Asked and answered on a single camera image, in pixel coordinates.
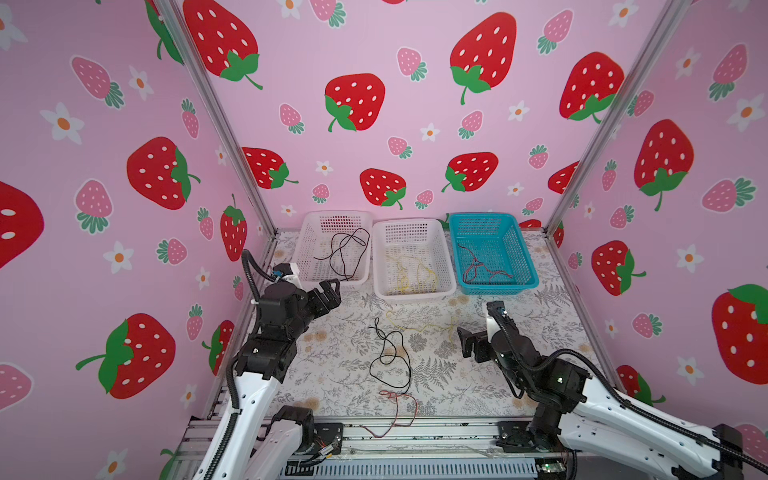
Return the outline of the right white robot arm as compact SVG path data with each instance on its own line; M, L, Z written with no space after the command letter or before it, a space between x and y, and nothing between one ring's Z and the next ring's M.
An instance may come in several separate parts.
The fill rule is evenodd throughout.
M540 354L512 323L457 334L464 357L495 363L514 395L537 404L526 425L502 427L497 444L507 453L590 453L655 479L741 479L747 466L767 471L766 462L744 451L736 428L694 425L638 403L583 355Z

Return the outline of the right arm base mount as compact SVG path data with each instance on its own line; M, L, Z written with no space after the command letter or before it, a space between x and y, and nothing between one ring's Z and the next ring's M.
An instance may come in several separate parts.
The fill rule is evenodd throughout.
M560 430L536 421L500 421L495 445L505 453L566 453L571 449L559 439Z

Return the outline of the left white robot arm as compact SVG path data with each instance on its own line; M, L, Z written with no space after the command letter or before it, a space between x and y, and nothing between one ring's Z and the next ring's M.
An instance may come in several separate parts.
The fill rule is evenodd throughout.
M247 250L241 261L257 319L225 369L230 399L196 479L276 479L294 454L311 450L315 442L313 412L303 407L282 407L264 440L257 437L297 355L298 339L312 321L341 305L340 281L324 280L305 290L295 263L267 273Z

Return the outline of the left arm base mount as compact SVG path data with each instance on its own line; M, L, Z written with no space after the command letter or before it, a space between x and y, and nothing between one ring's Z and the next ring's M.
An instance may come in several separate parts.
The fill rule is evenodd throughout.
M331 447L331 454L341 453L344 425L342 423L321 422L309 427L299 426L300 443L293 451L294 456L313 456L325 447Z

